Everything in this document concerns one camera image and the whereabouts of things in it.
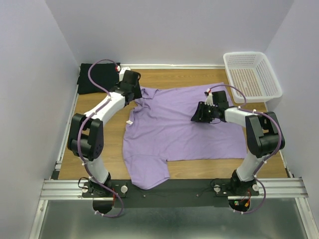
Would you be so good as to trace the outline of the purple t shirt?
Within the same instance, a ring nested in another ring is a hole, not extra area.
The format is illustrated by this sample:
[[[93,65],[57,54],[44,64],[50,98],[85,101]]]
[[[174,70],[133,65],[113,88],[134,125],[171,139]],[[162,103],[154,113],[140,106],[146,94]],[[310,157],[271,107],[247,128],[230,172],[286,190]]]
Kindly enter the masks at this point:
[[[241,126],[191,121],[207,89],[208,85],[141,89],[123,140],[123,159],[135,186],[149,190],[168,180],[170,161],[246,156]]]

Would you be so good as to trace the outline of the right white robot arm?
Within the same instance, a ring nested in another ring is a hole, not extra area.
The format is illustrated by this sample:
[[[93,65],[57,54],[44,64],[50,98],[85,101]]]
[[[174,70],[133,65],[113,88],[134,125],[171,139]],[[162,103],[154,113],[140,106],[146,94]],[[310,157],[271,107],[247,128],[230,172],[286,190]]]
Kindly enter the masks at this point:
[[[225,91],[205,92],[206,100],[199,102],[191,118],[194,122],[210,123],[215,119],[235,123],[246,129],[247,155],[232,173],[227,190],[243,196],[256,184],[256,176],[267,160],[285,146],[285,139],[274,112],[249,111],[230,106]]]

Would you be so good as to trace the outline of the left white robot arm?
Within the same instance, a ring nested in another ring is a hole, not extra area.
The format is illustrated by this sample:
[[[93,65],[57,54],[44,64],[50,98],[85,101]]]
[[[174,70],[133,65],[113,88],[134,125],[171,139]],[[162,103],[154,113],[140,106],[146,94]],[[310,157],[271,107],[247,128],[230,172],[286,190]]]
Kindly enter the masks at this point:
[[[101,157],[104,126],[119,110],[142,97],[140,78],[140,73],[123,68],[119,82],[100,103],[84,114],[76,113],[71,119],[67,148],[82,160],[89,180],[94,184],[93,190],[100,197],[113,192],[111,175]]]

